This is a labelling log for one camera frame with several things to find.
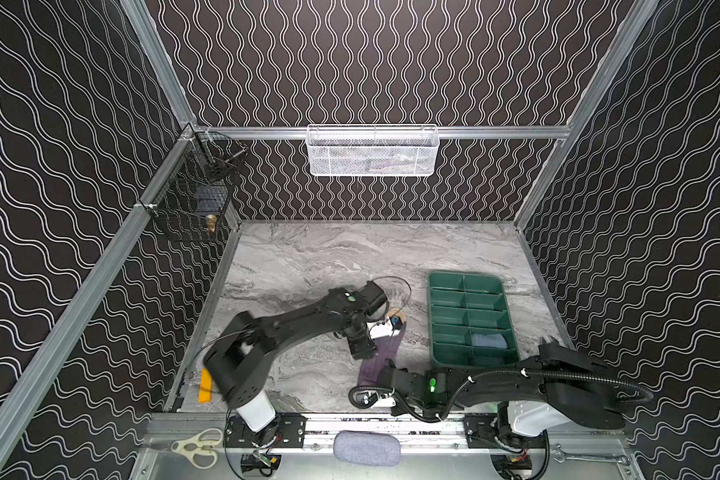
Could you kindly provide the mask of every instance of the scissors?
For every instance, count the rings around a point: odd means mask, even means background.
[[[145,446],[154,450],[167,451],[185,456],[190,463],[201,469],[211,468],[219,461],[219,455],[213,449],[220,446],[224,439],[223,432],[218,428],[208,428],[195,436],[174,442],[153,443]],[[196,461],[198,456],[211,457],[209,465],[201,465]]]

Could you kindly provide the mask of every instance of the green compartment organizer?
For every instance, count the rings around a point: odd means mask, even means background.
[[[507,350],[472,346],[472,334],[501,334]],[[491,275],[429,274],[429,355],[432,366],[480,369],[519,360],[507,298]]]

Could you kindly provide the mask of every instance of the wrench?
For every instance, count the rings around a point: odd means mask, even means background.
[[[620,463],[623,466],[629,466],[630,459],[624,455],[618,456],[602,456],[602,455],[577,455],[572,453],[563,452],[561,445],[558,443],[552,450],[552,455],[558,463],[563,463],[566,460],[584,460],[586,462],[605,462],[605,463]]]

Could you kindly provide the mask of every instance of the white wire basket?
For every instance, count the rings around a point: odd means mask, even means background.
[[[440,138],[434,125],[312,124],[306,144],[317,177],[428,177]]]

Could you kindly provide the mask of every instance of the black and white wallpaper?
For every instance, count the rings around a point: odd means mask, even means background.
[[[720,478],[720,0],[663,0],[525,231],[580,350],[657,392],[650,479]]]
[[[117,0],[0,2],[0,404],[180,130]]]
[[[443,140],[431,176],[383,178],[314,177],[304,142],[256,141],[232,202],[248,220],[512,221],[553,145]]]
[[[173,244],[147,227],[0,478],[128,478],[223,247]]]
[[[560,125],[631,0],[146,0],[201,124]]]

